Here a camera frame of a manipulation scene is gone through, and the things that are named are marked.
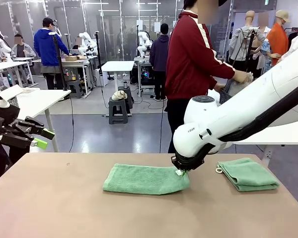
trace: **navy hoodie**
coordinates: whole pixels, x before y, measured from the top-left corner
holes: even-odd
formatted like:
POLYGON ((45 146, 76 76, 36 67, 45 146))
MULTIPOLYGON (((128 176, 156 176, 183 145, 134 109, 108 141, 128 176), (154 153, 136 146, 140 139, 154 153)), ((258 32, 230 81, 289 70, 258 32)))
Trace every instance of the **navy hoodie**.
MULTIPOLYGON (((52 32, 48 28, 43 28, 37 31, 34 35, 34 49, 41 57, 42 65, 44 66, 59 66, 59 61, 56 54, 56 48, 53 42, 53 36, 49 35, 52 32)), ((56 35, 59 48, 62 52, 69 55, 69 50, 63 44, 61 38, 56 35)))
POLYGON ((168 45, 168 35, 160 35, 159 38, 154 41, 150 51, 150 63, 154 71, 165 72, 168 59, 168 45))

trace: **black stool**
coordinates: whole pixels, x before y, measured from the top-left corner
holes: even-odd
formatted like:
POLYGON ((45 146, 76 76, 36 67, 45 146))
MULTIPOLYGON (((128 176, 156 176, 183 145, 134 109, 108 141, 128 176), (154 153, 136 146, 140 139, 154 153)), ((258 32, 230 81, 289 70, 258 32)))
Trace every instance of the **black stool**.
POLYGON ((112 98, 109 99, 109 124, 114 124, 114 122, 123 124, 128 123, 125 99, 120 99, 118 101, 114 101, 112 98))
POLYGON ((123 90, 127 94, 127 103, 129 106, 129 109, 133 108, 133 97, 131 96, 131 90, 128 86, 127 88, 124 87, 118 87, 118 91, 123 90))

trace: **white robot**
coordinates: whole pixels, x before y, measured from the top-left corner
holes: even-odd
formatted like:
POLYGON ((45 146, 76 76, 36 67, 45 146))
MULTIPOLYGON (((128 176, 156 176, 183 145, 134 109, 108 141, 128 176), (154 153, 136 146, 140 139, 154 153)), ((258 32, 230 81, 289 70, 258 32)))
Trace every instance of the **white robot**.
POLYGON ((97 43, 93 41, 87 32, 80 33, 79 37, 82 38, 81 46, 78 48, 79 52, 85 56, 87 54, 93 53, 94 49, 97 49, 97 43))
POLYGON ((147 32, 139 32, 139 46, 137 50, 140 53, 140 56, 145 58, 145 52, 147 51, 148 47, 152 46, 152 41, 149 39, 147 32))
POLYGON ((241 141, 270 126, 298 121, 298 50, 217 107, 213 98, 191 99, 184 122, 174 134, 180 170, 204 163, 208 154, 241 141))
POLYGON ((6 44, 5 38, 7 36, 4 36, 0 31, 0 58, 6 58, 7 61, 12 61, 11 48, 6 44))

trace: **maroon jacket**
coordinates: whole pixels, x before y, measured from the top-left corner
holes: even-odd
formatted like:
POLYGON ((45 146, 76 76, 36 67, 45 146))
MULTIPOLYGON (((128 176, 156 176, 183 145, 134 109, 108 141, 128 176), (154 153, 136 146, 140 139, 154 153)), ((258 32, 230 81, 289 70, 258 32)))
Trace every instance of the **maroon jacket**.
POLYGON ((168 99, 191 99, 207 95, 216 81, 212 76, 231 79, 232 66, 216 59, 206 25, 198 16, 183 11, 171 34, 165 92, 168 99))

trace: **green towel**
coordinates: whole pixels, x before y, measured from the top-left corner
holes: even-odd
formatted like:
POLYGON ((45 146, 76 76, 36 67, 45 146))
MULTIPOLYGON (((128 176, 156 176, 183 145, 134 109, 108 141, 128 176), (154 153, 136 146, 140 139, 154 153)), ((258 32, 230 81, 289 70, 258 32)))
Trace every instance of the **green towel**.
POLYGON ((240 192, 270 190, 279 186, 270 172, 249 158, 218 162, 218 167, 240 192))
POLYGON ((162 195, 184 190, 190 186, 186 174, 179 176, 175 167, 148 167, 115 164, 103 190, 136 194, 162 195))

